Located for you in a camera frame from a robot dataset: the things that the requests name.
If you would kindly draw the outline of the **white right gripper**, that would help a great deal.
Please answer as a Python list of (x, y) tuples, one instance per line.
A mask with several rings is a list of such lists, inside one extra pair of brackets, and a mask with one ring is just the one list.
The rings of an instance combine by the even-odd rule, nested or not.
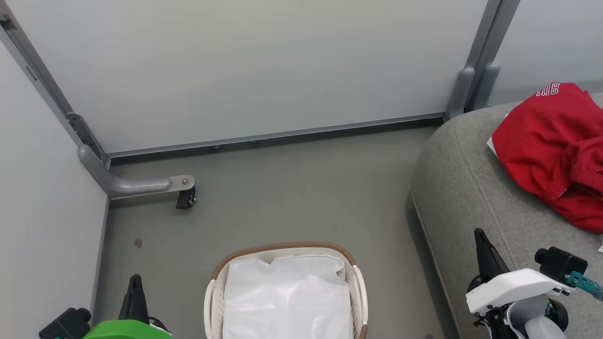
[(473, 284), (480, 286), (466, 294), (466, 302), (477, 326), (485, 326), (491, 339), (564, 339), (546, 309), (550, 295), (569, 295), (573, 288), (530, 268), (510, 272), (480, 228), (474, 240), (480, 272)]

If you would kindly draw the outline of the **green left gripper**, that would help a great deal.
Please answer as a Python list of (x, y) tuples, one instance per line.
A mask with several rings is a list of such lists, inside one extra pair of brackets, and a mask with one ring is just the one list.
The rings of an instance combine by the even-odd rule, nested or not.
[(147, 302), (139, 274), (130, 277), (118, 320), (103, 321), (93, 327), (85, 339), (172, 339), (161, 322), (149, 318)]

